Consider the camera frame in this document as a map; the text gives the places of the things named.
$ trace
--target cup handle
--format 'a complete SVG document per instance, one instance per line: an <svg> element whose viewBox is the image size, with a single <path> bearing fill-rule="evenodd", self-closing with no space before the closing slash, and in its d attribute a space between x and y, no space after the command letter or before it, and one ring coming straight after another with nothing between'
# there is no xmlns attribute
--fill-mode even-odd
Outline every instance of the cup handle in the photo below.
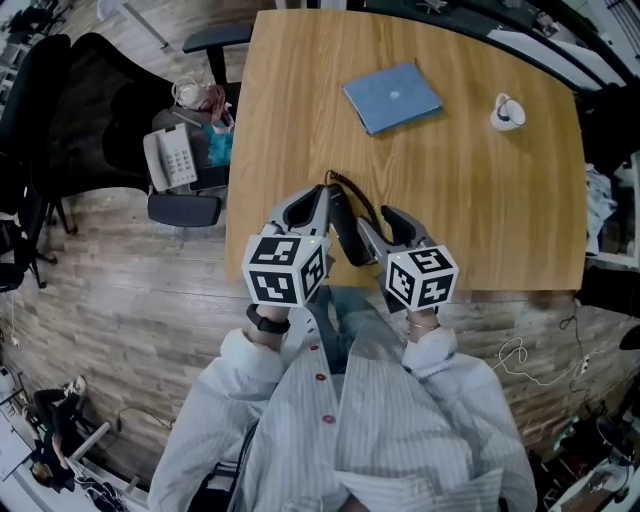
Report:
<svg viewBox="0 0 640 512"><path fill-rule="evenodd" d="M506 103L510 99L511 98L509 97L508 94L501 92L500 94L498 94L496 98L496 108L500 107L503 103Z"/></svg>

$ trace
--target bag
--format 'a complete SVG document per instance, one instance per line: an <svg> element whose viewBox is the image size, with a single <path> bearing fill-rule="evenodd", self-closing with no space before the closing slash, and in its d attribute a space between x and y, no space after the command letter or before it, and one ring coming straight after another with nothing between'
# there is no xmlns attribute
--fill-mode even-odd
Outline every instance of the bag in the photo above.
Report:
<svg viewBox="0 0 640 512"><path fill-rule="evenodd" d="M93 478L84 477L77 477L76 483L84 489L84 495L101 512L127 512L127 507L120 499L120 493L110 483L100 483Z"/></svg>

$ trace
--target laminate flooring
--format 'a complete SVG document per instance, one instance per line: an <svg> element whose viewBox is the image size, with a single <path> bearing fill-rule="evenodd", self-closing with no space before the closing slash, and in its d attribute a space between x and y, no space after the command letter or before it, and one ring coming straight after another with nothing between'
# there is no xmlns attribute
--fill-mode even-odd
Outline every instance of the laminate flooring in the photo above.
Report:
<svg viewBox="0 0 640 512"><path fill-rule="evenodd" d="M133 4L177 49L191 32L212 23L250 20L257 9L249 0ZM98 23L95 2L82 0L62 30L73 38L100 32L168 79L187 72L207 76L203 55L163 53L128 23L118 17ZM244 54L242 48L229 52L231 78L240 78ZM13 316L20 343L5 342L4 363L23 373L30 392L84 375L88 414L96 420L115 424L118 411L140 407L168 424L193 380L219 353L224 335L245 321L246 289L224 278L224 216L212 228L163 226L148 219L145 194L125 189L72 197L65 207L79 233L67 236L59 225L44 230L42 249L59 259L57 266L40 267L48 287L38 290L27 275L18 291L0 295L0 327L10 337ZM543 383L564 375L541 387L496 368L525 445L547 455L557 433L585 404L606 399L615 407L638 367L635 353L617 349L637 322L584 307L577 312L578 333L583 352L592 356L585 375L571 382L571 365L582 352L575 324L564 331L558 325L573 310L569 293L462 292L440 313L441 322L457 331L463 352L493 366L501 346L521 336L528 360L519 365L513 355L507 361L510 369L527 371ZM120 434L101 442L106 463L148 485L168 430L136 410L123 412L122 424Z"/></svg>

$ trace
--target white cup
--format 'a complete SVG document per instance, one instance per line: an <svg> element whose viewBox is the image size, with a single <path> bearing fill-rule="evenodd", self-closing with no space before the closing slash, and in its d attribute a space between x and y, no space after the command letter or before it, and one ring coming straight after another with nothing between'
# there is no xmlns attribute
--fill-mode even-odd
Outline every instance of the white cup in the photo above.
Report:
<svg viewBox="0 0 640 512"><path fill-rule="evenodd" d="M496 106L491 112L491 124L496 130L506 132L524 124L526 116L522 105L501 92L496 98Z"/></svg>

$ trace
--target white striped shirt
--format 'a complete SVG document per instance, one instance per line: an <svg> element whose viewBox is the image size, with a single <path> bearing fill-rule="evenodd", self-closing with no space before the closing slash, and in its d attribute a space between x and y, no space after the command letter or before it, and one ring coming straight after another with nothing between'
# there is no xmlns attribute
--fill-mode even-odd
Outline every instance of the white striped shirt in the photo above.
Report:
<svg viewBox="0 0 640 512"><path fill-rule="evenodd" d="M154 512L185 512L259 420L238 510L536 508L533 476L495 373L439 328L404 343L371 317L336 391L313 315L292 313L281 353L230 332L178 416L151 485Z"/></svg>

